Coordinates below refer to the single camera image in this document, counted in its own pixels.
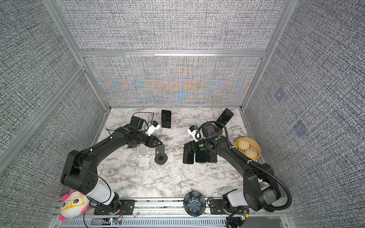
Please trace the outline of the green edged phone far right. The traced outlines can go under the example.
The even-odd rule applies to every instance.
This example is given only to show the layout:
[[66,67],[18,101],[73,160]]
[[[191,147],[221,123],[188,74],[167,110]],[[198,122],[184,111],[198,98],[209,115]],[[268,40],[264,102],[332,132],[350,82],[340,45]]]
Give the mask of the green edged phone far right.
[[226,125],[234,116],[234,113],[226,108],[221,115],[218,117],[217,121],[222,123],[223,125]]

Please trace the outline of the dark grey round phone stand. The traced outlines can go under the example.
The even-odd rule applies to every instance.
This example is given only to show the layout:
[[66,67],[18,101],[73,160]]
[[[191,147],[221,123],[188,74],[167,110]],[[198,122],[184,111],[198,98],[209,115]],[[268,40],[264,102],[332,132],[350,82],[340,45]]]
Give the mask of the dark grey round phone stand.
[[155,148],[155,162],[159,165],[163,165],[167,162],[168,156],[165,153],[165,146],[160,145]]

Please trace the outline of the yellow rimmed bamboo steamer basket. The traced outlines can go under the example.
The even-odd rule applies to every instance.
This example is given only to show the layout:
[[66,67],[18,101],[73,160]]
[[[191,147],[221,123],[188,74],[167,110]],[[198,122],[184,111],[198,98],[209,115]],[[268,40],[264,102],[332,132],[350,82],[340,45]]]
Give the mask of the yellow rimmed bamboo steamer basket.
[[234,147],[254,161],[257,161],[261,157],[261,148],[259,144],[251,138],[239,138],[235,142]]

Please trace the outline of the purple edged phone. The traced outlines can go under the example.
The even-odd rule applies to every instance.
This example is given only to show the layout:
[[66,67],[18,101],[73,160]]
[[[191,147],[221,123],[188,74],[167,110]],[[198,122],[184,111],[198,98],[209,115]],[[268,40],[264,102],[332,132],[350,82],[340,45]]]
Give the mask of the purple edged phone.
[[171,129],[172,126],[172,112],[170,110],[162,110],[162,128]]

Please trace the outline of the dark grey cased phone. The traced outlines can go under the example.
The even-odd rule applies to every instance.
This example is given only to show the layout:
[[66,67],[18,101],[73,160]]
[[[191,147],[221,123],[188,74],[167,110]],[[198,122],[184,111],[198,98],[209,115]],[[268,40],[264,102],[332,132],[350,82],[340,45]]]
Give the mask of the dark grey cased phone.
[[207,151],[206,152],[206,162],[208,162],[208,163],[217,163],[217,153],[216,153],[216,151]]

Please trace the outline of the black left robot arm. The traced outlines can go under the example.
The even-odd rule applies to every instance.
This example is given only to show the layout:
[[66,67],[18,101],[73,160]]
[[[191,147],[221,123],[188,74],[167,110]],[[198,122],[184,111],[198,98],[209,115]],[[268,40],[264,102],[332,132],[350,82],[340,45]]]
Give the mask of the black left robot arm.
[[98,175],[98,165],[125,145],[130,148],[141,145],[155,148],[163,143],[156,136],[137,131],[129,125],[120,127],[109,137],[89,148],[71,151],[66,158],[61,184],[83,193],[99,204],[108,206],[115,204],[117,202],[115,193]]

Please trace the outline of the pink white plush toy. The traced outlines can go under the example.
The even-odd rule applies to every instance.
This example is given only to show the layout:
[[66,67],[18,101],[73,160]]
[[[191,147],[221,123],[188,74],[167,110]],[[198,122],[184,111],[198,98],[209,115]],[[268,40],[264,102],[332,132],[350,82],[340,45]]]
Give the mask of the pink white plush toy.
[[65,221],[85,213],[90,203],[86,195],[76,190],[70,190],[68,194],[62,197],[62,200],[60,221]]

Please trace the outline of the white folding phone stand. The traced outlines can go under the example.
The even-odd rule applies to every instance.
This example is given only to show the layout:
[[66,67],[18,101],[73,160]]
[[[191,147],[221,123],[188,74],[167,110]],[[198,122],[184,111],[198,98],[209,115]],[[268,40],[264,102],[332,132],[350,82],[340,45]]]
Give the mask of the white folding phone stand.
[[150,163],[150,152],[148,147],[145,145],[138,146],[137,153],[139,157],[139,167],[148,167]]

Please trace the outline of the teal edged phone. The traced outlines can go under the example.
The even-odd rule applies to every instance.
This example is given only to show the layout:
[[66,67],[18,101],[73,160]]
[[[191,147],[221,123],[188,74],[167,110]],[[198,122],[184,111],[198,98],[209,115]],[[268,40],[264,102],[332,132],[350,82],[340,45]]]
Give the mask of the teal edged phone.
[[195,162],[206,163],[206,152],[199,152],[195,154]]

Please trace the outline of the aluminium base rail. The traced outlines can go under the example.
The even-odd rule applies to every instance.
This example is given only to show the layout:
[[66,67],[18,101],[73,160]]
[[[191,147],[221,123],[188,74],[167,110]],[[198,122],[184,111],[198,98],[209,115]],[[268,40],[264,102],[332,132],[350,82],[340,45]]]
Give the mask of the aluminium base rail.
[[[183,207],[183,198],[122,198],[133,201],[126,209],[127,215],[94,215],[89,208],[84,215],[60,221],[61,201],[51,217],[47,228],[226,228],[229,214],[212,214],[207,205],[198,217],[188,215]],[[254,212],[243,228],[296,228],[290,210]]]

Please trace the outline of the black phone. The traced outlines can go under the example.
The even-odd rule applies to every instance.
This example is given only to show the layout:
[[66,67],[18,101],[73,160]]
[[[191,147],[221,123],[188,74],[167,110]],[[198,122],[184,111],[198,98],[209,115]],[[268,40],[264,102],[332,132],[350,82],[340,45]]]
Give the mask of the black phone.
[[183,164],[194,164],[194,154],[189,149],[183,151]]

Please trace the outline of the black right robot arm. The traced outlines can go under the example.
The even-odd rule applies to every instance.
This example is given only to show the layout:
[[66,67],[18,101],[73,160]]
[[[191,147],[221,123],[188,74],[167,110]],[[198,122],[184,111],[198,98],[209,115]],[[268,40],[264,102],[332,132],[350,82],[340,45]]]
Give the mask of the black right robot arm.
[[278,179],[268,164],[259,164],[236,149],[224,136],[197,142],[190,141],[183,147],[183,163],[193,164],[194,158],[203,157],[200,163],[210,162],[217,156],[231,164],[243,178],[243,198],[254,211],[282,211],[292,202],[285,184]]

